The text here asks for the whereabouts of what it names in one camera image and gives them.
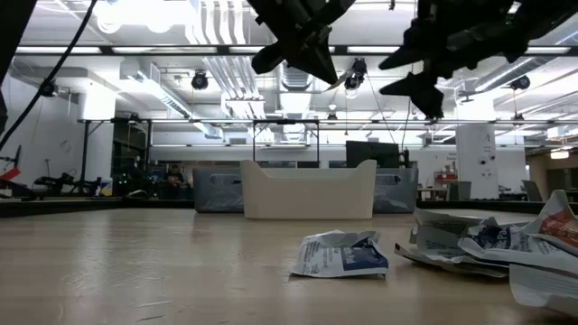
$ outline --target fluorescent light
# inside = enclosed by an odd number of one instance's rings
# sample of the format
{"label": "fluorescent light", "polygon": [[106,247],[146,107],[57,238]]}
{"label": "fluorescent light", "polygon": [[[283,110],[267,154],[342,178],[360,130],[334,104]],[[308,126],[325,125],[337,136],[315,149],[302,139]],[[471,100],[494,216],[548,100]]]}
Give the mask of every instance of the fluorescent light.
{"label": "fluorescent light", "polygon": [[347,53],[384,53],[397,51],[399,46],[348,46]]}
{"label": "fluorescent light", "polygon": [[236,119],[203,119],[202,123],[216,123],[216,124],[253,124],[253,120],[236,120]]}
{"label": "fluorescent light", "polygon": [[224,147],[226,144],[190,144],[191,147]]}
{"label": "fluorescent light", "polygon": [[442,139],[442,140],[434,140],[434,142],[437,144],[443,144],[444,142],[446,142],[450,139],[453,139],[454,137],[455,137],[455,135],[450,135],[450,136],[444,137],[444,139]]}
{"label": "fluorescent light", "polygon": [[263,48],[263,46],[231,46],[228,51],[231,53],[257,53]]}
{"label": "fluorescent light", "polygon": [[372,120],[328,120],[328,119],[323,119],[323,120],[319,120],[320,123],[323,124],[366,124],[366,123],[372,123]]}
{"label": "fluorescent light", "polygon": [[187,46],[187,47],[150,47],[150,46],[118,46],[113,47],[112,51],[119,54],[214,54],[217,53],[217,48],[214,46]]}
{"label": "fluorescent light", "polygon": [[550,153],[551,159],[566,159],[570,156],[567,151],[556,151]]}
{"label": "fluorescent light", "polygon": [[189,120],[160,119],[160,120],[153,120],[153,123],[166,123],[166,124],[189,123]]}
{"label": "fluorescent light", "polygon": [[[19,46],[16,54],[62,54],[66,51],[66,46]],[[75,47],[72,49],[73,54],[100,54],[98,47]]]}
{"label": "fluorescent light", "polygon": [[176,147],[186,147],[187,144],[153,144],[153,147],[165,147],[165,148],[176,148]]}
{"label": "fluorescent light", "polygon": [[568,46],[530,46],[526,54],[565,54],[569,50]]}

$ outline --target chair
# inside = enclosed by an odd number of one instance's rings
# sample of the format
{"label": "chair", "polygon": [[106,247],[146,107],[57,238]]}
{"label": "chair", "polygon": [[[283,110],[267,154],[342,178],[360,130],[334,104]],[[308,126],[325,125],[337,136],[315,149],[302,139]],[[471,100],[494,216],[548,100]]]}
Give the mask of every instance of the chair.
{"label": "chair", "polygon": [[522,181],[522,183],[524,183],[528,201],[543,202],[542,194],[540,194],[540,190],[538,189],[535,181]]}
{"label": "chair", "polygon": [[445,194],[445,200],[470,200],[471,181],[455,181],[448,186]]}

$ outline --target wooden table surface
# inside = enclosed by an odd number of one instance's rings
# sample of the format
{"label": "wooden table surface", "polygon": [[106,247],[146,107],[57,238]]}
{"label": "wooden table surface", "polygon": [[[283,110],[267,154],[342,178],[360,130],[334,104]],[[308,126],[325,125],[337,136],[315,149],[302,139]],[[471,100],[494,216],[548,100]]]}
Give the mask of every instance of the wooden table surface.
{"label": "wooden table surface", "polygon": [[[502,222],[528,219],[499,214]],[[408,215],[251,221],[186,209],[4,218],[0,323],[576,324],[518,305],[508,280],[450,274],[394,255],[413,224]],[[333,229],[381,231],[387,279],[290,276],[301,239]]]}

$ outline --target black cable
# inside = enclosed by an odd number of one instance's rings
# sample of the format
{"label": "black cable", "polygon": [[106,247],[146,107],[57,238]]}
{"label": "black cable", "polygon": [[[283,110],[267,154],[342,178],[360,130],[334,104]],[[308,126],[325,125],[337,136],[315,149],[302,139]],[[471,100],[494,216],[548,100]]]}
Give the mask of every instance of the black cable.
{"label": "black cable", "polygon": [[84,32],[84,29],[86,28],[87,24],[89,24],[90,16],[92,15],[92,10],[94,9],[95,5],[97,5],[97,2],[98,2],[98,0],[92,0],[92,2],[90,3],[89,9],[87,10],[87,13],[84,16],[84,19],[82,20],[82,23],[80,24],[79,29],[77,30],[76,34],[74,35],[72,42],[70,42],[69,47],[66,49],[64,54],[62,54],[61,59],[58,61],[58,63],[56,63],[56,66],[54,67],[54,69],[52,69],[52,72],[48,75],[48,77],[46,77],[46,79],[38,87],[38,91],[34,95],[33,100],[30,102],[30,104],[28,104],[28,106],[22,112],[22,114],[20,116],[18,116],[18,119],[16,119],[14,124],[12,126],[10,126],[10,129],[8,129],[8,131],[6,131],[6,134],[2,138],[2,141],[0,141],[0,151],[2,151],[2,149],[4,148],[6,143],[8,142],[8,139],[10,139],[10,136],[14,133],[14,131],[16,131],[16,129],[20,126],[20,124],[28,116],[30,111],[33,110],[34,105],[36,105],[36,103],[38,102],[38,99],[40,99],[41,89],[46,87],[46,85],[48,83],[52,82],[54,77],[56,77],[56,74],[58,73],[58,71],[62,68],[64,61],[69,57],[70,53],[72,52],[72,49],[74,49],[74,47],[76,46],[76,43],[79,42],[80,36]]}
{"label": "black cable", "polygon": [[389,125],[387,124],[386,116],[383,114],[383,110],[381,109],[381,105],[379,104],[378,96],[376,95],[376,90],[373,89],[373,83],[371,83],[371,79],[369,78],[369,76],[368,76],[368,82],[369,82],[369,85],[371,86],[371,92],[373,93],[373,98],[376,100],[376,105],[378,105],[379,113],[381,113],[381,118],[383,118],[383,121],[386,122],[386,128],[387,128],[387,131],[389,132],[389,136],[391,137],[391,141],[393,141],[394,144],[396,144],[396,139],[394,139],[394,136],[391,134],[391,129],[389,128]]}
{"label": "black cable", "polygon": [[407,100],[407,117],[406,117],[406,126],[404,127],[404,136],[401,139],[401,147],[399,148],[402,152],[404,151],[404,142],[406,141],[406,131],[407,131],[407,123],[409,122],[409,113],[411,113],[411,106],[412,101],[411,99]]}

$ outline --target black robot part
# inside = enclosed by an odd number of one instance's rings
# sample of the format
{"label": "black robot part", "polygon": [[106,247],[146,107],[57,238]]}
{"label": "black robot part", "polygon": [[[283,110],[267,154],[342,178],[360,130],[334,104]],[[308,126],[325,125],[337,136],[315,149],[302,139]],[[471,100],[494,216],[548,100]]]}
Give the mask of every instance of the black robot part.
{"label": "black robot part", "polygon": [[365,75],[368,74],[368,65],[365,63],[365,59],[356,58],[353,62],[353,67],[351,68],[353,73],[347,79],[345,79],[345,89],[353,90],[359,88],[363,81],[365,81]]}
{"label": "black robot part", "polygon": [[419,0],[417,17],[404,33],[403,45],[379,68],[393,69],[423,60],[424,71],[380,92],[409,96],[426,116],[442,117],[443,94],[434,87],[439,77],[449,79],[464,67],[473,70],[481,60],[497,54],[511,63],[526,52],[531,40],[578,12],[575,0],[518,2],[516,12],[509,14],[513,0]]}
{"label": "black robot part", "polygon": [[257,23],[265,23],[277,42],[266,46],[252,61],[257,74],[273,70],[283,60],[290,67],[312,74],[329,84],[337,73],[329,51],[330,25],[355,0],[248,0],[255,9]]}

